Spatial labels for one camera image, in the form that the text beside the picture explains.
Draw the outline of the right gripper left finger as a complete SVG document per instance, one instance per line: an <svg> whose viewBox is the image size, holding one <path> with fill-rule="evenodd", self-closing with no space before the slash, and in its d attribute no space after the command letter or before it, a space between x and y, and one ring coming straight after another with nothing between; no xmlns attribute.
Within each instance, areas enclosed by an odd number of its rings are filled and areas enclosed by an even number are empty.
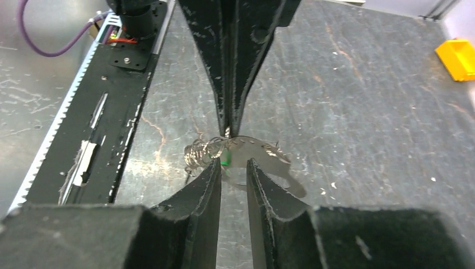
<svg viewBox="0 0 475 269"><path fill-rule="evenodd" d="M221 165L147 208L28 205L1 222L2 268L215 268Z"/></svg>

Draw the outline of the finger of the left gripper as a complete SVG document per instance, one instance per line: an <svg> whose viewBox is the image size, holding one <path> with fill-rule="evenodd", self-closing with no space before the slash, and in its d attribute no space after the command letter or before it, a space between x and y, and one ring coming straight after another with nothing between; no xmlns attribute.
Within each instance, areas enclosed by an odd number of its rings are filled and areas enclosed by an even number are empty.
<svg viewBox="0 0 475 269"><path fill-rule="evenodd" d="M234 1L179 1L215 99L220 135L233 135L229 23Z"/></svg>
<svg viewBox="0 0 475 269"><path fill-rule="evenodd" d="M231 24L231 135L240 131L247 95L277 27L291 23L300 1L236 1Z"/></svg>

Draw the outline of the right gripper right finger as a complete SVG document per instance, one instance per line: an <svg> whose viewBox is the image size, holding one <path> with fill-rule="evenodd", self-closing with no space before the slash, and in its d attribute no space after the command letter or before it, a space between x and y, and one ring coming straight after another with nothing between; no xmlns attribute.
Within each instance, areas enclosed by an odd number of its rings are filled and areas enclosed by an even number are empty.
<svg viewBox="0 0 475 269"><path fill-rule="evenodd" d="M316 206L250 159L247 199L254 268L473 268L452 221L431 208Z"/></svg>

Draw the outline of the metal keyring with tags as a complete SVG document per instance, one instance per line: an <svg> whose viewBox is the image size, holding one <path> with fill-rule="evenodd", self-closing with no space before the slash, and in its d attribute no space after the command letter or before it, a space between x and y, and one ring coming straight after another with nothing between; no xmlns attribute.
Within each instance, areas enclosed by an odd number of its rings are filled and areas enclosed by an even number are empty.
<svg viewBox="0 0 475 269"><path fill-rule="evenodd" d="M265 173L288 182L286 191L297 198L306 196L304 187L290 174L291 160L278 147L278 144L271 145L249 136L214 137L209 141L199 136L184 148L185 171L189 177L192 177L194 171L207 167L216 158L221 160L222 180L239 190L246 191L246 184L239 184L232 179L230 169L246 168L247 161L255 159Z"/></svg>

